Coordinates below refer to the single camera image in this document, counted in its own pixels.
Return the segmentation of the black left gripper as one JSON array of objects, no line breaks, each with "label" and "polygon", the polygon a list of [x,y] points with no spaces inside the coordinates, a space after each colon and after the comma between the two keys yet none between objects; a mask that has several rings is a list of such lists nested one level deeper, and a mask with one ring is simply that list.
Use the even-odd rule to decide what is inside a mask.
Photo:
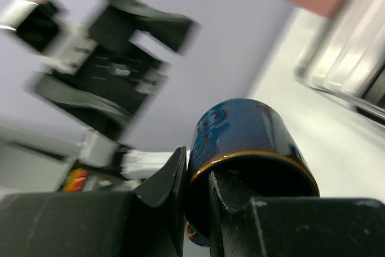
[{"label": "black left gripper", "polygon": [[36,73],[29,89],[105,137],[117,140],[138,110],[156,93],[168,64],[129,39],[149,33],[173,52],[182,47],[196,22],[182,14],[149,7],[139,0],[105,0],[90,22],[87,37],[95,50],[75,73],[75,88],[48,73]]}]

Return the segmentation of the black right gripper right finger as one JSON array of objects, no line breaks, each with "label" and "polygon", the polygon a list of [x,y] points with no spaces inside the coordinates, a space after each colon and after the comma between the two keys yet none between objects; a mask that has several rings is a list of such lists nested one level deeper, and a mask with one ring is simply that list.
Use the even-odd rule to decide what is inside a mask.
[{"label": "black right gripper right finger", "polygon": [[209,175],[211,256],[384,255],[384,205],[368,198],[260,197]]}]

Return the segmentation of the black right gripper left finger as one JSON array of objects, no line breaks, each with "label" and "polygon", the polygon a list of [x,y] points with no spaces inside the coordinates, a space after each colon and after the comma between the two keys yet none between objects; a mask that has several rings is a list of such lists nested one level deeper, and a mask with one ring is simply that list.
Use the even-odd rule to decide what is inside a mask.
[{"label": "black right gripper left finger", "polygon": [[182,256],[186,149],[131,191],[11,194],[1,200],[1,255]]}]

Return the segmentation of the blue ceramic mug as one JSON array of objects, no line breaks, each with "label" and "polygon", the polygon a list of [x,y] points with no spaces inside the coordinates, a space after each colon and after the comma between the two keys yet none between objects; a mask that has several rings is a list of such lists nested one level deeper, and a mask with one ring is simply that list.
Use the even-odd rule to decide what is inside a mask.
[{"label": "blue ceramic mug", "polygon": [[253,99],[229,99],[205,112],[194,130],[185,187],[185,216],[207,238],[208,179],[229,170],[263,197],[319,196],[319,188],[283,119]]}]

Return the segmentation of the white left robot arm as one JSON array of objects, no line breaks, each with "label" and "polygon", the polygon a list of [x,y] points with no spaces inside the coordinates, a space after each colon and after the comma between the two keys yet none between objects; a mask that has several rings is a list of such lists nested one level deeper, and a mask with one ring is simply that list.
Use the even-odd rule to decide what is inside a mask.
[{"label": "white left robot arm", "polygon": [[166,79],[167,63],[137,46],[147,33],[178,53],[196,22],[139,0],[103,0],[82,24],[65,19],[58,0],[12,0],[1,13],[1,31],[43,59],[31,89],[87,128],[65,191],[83,189],[96,175],[112,182],[146,179],[169,159],[119,143],[141,107]]}]

